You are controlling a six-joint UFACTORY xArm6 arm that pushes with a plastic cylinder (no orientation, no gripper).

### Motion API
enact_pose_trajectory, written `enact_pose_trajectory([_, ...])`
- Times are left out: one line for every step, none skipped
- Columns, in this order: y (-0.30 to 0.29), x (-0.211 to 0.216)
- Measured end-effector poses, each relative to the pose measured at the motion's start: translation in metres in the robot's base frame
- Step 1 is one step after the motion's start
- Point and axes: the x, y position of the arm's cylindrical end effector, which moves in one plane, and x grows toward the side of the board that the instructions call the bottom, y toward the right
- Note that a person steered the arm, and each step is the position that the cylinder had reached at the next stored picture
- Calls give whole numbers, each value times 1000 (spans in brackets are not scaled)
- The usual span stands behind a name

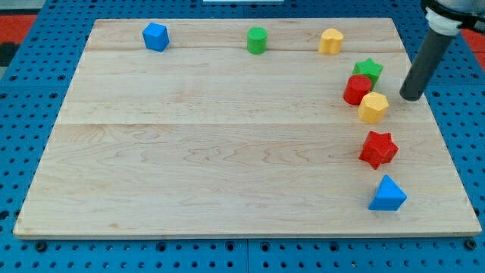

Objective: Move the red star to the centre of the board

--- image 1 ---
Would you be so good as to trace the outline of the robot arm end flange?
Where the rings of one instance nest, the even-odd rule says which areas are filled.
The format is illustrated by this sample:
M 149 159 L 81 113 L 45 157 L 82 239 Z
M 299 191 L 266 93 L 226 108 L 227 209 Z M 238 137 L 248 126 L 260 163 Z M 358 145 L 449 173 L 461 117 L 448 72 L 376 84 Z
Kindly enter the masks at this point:
M 444 36 L 460 30 L 484 34 L 484 0 L 421 0 L 430 28 Z

